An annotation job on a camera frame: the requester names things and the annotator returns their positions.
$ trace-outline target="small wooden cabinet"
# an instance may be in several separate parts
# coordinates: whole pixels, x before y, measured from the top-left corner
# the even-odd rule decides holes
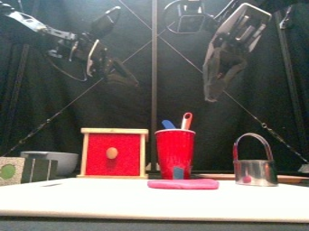
[[[147,178],[147,129],[81,128],[83,150],[77,177]]]

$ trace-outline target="stainless steel container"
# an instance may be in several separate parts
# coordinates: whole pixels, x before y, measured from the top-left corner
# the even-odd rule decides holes
[[[238,160],[238,143],[242,137],[256,138],[264,146],[267,160]],[[266,139],[252,133],[243,134],[235,141],[232,147],[235,183],[254,186],[276,186],[276,168],[272,154]]]

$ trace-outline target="gray bowl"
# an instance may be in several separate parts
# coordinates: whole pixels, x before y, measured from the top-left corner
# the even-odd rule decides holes
[[[56,160],[56,176],[68,176],[74,171],[78,161],[78,155],[76,153],[68,152],[26,151],[20,153],[20,157],[42,160]]]

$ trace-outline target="red cup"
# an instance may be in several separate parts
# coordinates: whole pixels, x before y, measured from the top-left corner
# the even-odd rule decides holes
[[[157,162],[161,179],[188,179],[195,132],[165,129],[155,132]]]

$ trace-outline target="black curtain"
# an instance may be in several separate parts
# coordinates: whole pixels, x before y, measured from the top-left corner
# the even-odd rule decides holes
[[[17,1],[4,2],[18,9]],[[37,1],[22,2],[26,2],[22,6],[29,14]],[[169,2],[172,1],[159,0],[156,9],[157,129],[161,129],[163,119],[171,120],[179,126],[181,115],[192,112],[191,129],[196,133],[192,169],[196,171],[231,171],[232,143],[248,132],[260,134],[268,141],[278,171],[297,171],[302,164],[301,159],[254,118],[266,123],[295,150],[301,150],[274,17],[250,55],[247,69],[232,79],[227,94],[223,94],[215,103],[208,103],[203,101],[202,66],[212,34],[200,31],[183,35],[165,30],[161,13]],[[204,1],[206,12],[218,14],[227,2]],[[152,1],[41,0],[38,3],[36,18],[57,30],[74,33],[89,31],[92,20],[111,7],[120,6],[117,24],[101,39],[101,43],[108,49],[108,54],[124,62],[140,85],[136,88],[116,81],[105,84],[96,78],[84,80],[80,63],[50,58],[56,66],[66,72],[64,73],[50,66],[44,55],[32,47],[26,54],[22,74],[17,78],[20,57],[26,47],[12,45],[10,41],[0,38],[1,154],[45,123],[48,118],[61,112],[8,156],[17,156],[20,151],[29,150],[80,154],[83,127],[151,128]],[[295,81],[301,92],[302,115],[307,121],[305,64],[309,60],[309,27],[303,20],[307,16],[307,5],[305,7],[306,10],[303,5],[297,5],[294,26],[289,28],[287,34]],[[12,104],[16,89],[18,97],[16,104]],[[242,159],[266,158],[262,144],[251,139],[240,142],[239,153]]]

